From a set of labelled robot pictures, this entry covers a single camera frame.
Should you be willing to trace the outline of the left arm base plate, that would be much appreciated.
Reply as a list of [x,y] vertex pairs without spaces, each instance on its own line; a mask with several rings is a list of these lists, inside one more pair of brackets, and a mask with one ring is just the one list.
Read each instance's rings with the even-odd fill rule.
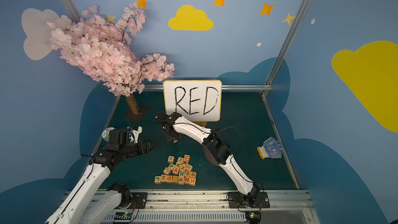
[[144,209],[146,207],[148,194],[146,192],[122,193],[120,209]]

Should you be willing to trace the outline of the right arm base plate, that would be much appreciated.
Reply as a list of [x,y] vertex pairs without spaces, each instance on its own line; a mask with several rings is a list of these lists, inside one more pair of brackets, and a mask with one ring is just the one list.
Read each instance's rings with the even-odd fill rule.
[[260,192],[254,199],[250,199],[250,197],[239,192],[228,192],[227,202],[229,208],[235,209],[270,208],[270,202],[266,192]]

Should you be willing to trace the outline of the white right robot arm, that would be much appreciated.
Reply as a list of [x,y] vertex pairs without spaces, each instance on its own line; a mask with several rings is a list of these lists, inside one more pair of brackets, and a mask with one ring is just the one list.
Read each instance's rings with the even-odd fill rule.
[[170,115],[160,112],[155,119],[162,126],[167,141],[177,142],[185,135],[201,144],[207,160],[226,172],[246,205],[260,204],[260,188],[240,168],[221,130],[202,127],[177,112]]

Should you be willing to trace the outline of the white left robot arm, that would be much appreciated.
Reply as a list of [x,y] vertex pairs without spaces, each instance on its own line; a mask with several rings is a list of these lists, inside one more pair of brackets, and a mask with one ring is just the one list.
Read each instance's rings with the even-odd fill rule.
[[83,176],[46,223],[79,223],[93,196],[114,168],[123,159],[147,154],[156,146],[157,142],[149,139],[139,140],[134,132],[128,129],[110,130],[105,148],[90,156]]

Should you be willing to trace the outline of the wooden letter block D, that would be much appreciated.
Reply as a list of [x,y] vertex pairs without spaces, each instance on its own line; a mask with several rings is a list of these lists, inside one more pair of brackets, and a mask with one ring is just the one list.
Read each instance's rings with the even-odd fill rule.
[[191,171],[191,172],[190,172],[190,177],[191,177],[191,178],[196,178],[196,177],[197,177],[197,173],[194,172],[194,171]]

